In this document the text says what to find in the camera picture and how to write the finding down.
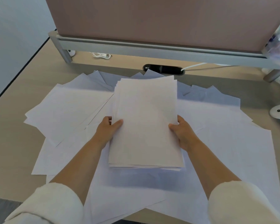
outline desk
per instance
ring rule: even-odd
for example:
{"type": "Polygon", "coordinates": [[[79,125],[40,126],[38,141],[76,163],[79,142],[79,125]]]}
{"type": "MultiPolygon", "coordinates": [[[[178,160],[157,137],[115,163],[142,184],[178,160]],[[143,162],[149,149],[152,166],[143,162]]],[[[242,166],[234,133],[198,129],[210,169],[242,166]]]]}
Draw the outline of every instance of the desk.
{"type": "MultiPolygon", "coordinates": [[[[0,97],[0,198],[24,201],[37,187],[45,184],[45,176],[31,175],[44,136],[23,121],[25,113],[39,104],[57,83],[67,83],[82,72],[89,74],[94,70],[132,76],[143,72],[142,66],[147,63],[180,67],[195,64],[120,55],[110,60],[94,59],[92,54],[85,52],[77,52],[73,63],[66,64],[49,40],[0,97]]],[[[175,78],[189,85],[214,85],[222,93],[239,97],[241,109],[254,123],[272,131],[280,178],[280,121],[268,114],[271,107],[280,104],[280,86],[266,83],[262,77],[257,68],[222,68],[205,64],[175,78]]],[[[144,223],[186,223],[148,209],[126,219],[144,223]]]]}

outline white cable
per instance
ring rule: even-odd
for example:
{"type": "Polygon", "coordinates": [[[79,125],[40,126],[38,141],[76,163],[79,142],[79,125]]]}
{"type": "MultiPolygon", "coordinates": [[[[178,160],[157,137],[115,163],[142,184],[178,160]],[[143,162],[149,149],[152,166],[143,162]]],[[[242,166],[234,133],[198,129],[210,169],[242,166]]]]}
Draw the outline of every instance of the white cable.
{"type": "Polygon", "coordinates": [[[91,52],[93,57],[95,58],[104,58],[104,59],[110,59],[111,58],[111,54],[108,53],[100,53],[100,52],[91,52]]]}
{"type": "Polygon", "coordinates": [[[203,64],[207,64],[207,63],[194,64],[194,65],[191,65],[189,67],[185,67],[185,68],[181,69],[180,71],[183,71],[183,70],[188,69],[190,67],[196,67],[196,66],[199,66],[199,65],[203,65],[203,64]]]}

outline forearm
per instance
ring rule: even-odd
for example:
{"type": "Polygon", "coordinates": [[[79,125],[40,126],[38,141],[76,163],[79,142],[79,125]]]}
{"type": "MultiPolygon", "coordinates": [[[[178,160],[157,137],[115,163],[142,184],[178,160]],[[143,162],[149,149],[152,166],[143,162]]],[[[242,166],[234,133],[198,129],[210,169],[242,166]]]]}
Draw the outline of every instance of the forearm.
{"type": "Polygon", "coordinates": [[[188,156],[207,198],[217,185],[223,182],[240,181],[200,140],[191,145],[188,156]]]}
{"type": "Polygon", "coordinates": [[[93,137],[51,182],[68,186],[84,204],[104,146],[102,142],[93,137]]]}

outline hand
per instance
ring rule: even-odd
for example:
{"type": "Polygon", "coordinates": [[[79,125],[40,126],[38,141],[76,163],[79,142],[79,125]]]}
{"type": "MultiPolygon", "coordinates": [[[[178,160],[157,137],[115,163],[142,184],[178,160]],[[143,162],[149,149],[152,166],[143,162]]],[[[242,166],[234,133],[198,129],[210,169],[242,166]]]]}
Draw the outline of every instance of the hand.
{"type": "Polygon", "coordinates": [[[181,116],[177,116],[178,125],[169,124],[168,127],[172,130],[179,139],[179,146],[186,150],[190,151],[194,145],[200,142],[200,139],[196,136],[190,125],[183,119],[181,116]]]}
{"type": "Polygon", "coordinates": [[[107,142],[110,141],[115,132],[122,126],[123,120],[118,120],[116,123],[111,125],[111,116],[105,116],[102,122],[98,125],[96,133],[92,139],[101,143],[102,149],[106,146],[107,142]]]}

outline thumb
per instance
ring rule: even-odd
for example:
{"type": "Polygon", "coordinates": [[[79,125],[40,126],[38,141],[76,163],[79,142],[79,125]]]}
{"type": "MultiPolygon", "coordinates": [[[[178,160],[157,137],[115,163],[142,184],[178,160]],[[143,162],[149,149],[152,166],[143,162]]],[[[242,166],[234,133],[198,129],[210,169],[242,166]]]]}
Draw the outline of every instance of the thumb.
{"type": "Polygon", "coordinates": [[[118,120],[116,123],[112,124],[112,128],[115,131],[117,131],[123,124],[123,119],[118,120]]]}
{"type": "Polygon", "coordinates": [[[172,123],[169,123],[168,127],[169,127],[170,130],[172,130],[174,132],[176,132],[177,129],[178,129],[178,125],[174,125],[172,123]]]}

